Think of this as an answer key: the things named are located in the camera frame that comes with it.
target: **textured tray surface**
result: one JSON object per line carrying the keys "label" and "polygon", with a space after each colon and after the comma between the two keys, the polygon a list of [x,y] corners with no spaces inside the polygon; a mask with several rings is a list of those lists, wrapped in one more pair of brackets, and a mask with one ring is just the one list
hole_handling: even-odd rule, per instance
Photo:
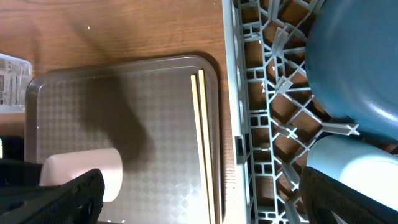
{"label": "textured tray surface", "polygon": [[[36,158],[26,159],[43,162],[52,154],[115,147],[123,160],[123,184],[117,199],[105,203],[100,220],[204,223],[190,84],[190,75],[200,68],[206,72],[218,167],[217,82],[214,70],[197,57],[54,72],[35,79],[28,95],[29,102],[36,96],[37,106],[28,104],[27,113],[36,113],[37,123],[28,119],[27,132],[35,133],[37,141],[27,145],[35,147]],[[217,169],[215,174],[217,186]]]}

